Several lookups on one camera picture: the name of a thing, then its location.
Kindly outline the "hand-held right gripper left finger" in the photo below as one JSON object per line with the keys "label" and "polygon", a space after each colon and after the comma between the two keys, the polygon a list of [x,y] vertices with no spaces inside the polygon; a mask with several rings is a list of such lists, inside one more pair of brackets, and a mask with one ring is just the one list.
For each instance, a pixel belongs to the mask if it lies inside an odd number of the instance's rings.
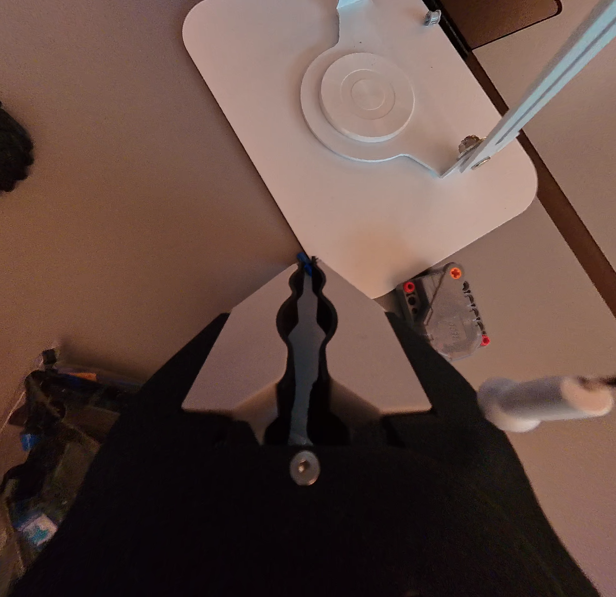
{"label": "hand-held right gripper left finger", "polygon": [[219,415],[247,423],[257,441],[293,407],[295,391],[280,400],[278,386],[292,374],[289,331],[284,308],[297,311],[297,280],[303,266],[294,264],[241,301],[229,313],[195,381],[182,402],[187,413]]}

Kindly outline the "black tyre red hub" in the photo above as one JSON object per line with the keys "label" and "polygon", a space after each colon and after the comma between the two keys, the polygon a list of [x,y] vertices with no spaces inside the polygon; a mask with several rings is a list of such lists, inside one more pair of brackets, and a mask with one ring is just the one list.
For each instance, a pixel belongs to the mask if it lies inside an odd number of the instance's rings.
{"label": "black tyre red hub", "polygon": [[10,193],[25,180],[34,163],[28,131],[1,105],[1,192]]}

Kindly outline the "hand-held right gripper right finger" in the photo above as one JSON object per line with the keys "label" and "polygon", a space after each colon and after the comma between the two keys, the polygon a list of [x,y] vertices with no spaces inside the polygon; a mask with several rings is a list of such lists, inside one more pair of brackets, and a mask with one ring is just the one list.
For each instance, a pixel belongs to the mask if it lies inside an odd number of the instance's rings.
{"label": "hand-held right gripper right finger", "polygon": [[326,264],[311,268],[324,333],[308,408],[311,442],[348,444],[382,418],[430,412],[387,312]]}

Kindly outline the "grey desk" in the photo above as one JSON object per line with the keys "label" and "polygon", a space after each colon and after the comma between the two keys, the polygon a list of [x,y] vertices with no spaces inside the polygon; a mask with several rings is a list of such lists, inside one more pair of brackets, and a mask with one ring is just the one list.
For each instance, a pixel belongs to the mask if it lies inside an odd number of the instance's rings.
{"label": "grey desk", "polygon": [[[500,112],[600,0],[423,0]],[[524,128],[538,198],[615,314],[615,41]]]}
{"label": "grey desk", "polygon": [[[35,146],[1,195],[1,428],[44,349],[145,381],[302,249],[185,51],[199,1],[1,0],[1,102]],[[537,199],[453,258],[492,334],[472,385],[614,372],[615,319]],[[615,596],[615,411],[512,443]]]}

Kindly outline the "clear bag of toy bricks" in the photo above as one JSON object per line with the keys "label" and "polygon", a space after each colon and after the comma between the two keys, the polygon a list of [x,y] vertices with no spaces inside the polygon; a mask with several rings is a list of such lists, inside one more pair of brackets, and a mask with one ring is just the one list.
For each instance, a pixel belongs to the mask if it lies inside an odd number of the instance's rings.
{"label": "clear bag of toy bricks", "polygon": [[26,456],[1,481],[1,596],[11,594],[56,534],[113,424],[141,387],[118,373],[69,364],[57,347],[42,351],[9,417]]}

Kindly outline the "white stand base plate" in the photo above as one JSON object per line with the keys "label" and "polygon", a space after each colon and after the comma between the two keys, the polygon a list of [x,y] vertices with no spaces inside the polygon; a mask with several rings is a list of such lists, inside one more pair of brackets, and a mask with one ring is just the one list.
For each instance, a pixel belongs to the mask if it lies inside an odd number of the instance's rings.
{"label": "white stand base plate", "polygon": [[358,39],[331,56],[387,56],[409,76],[415,107],[402,135],[415,160],[349,160],[322,144],[301,108],[311,63],[342,36],[338,0],[204,0],[184,44],[309,255],[375,298],[525,211],[534,165],[512,142],[480,168],[440,174],[467,135],[500,116],[449,38],[424,26],[423,0],[365,0]]}

